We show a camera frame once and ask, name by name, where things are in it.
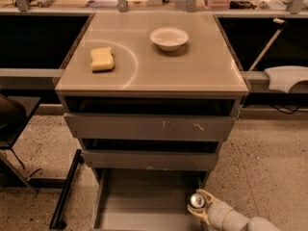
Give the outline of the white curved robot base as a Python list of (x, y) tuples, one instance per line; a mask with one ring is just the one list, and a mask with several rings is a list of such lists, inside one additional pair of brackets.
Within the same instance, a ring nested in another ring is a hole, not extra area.
[(269, 77), (269, 89), (288, 93), (291, 88), (302, 82), (308, 81), (308, 67), (296, 65), (284, 65), (267, 68)]

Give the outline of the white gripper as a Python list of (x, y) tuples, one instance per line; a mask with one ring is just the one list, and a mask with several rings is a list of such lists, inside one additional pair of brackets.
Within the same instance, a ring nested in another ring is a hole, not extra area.
[(216, 231), (247, 231), (249, 218), (240, 214), (226, 202), (217, 200), (211, 193), (198, 189), (198, 202), (205, 208), (196, 209), (187, 206), (188, 211)]

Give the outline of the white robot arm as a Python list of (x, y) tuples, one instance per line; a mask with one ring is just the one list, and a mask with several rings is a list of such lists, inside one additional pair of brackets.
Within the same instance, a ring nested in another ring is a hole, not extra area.
[(265, 218), (248, 218), (211, 193), (198, 189), (191, 195), (188, 211), (211, 231), (281, 231)]

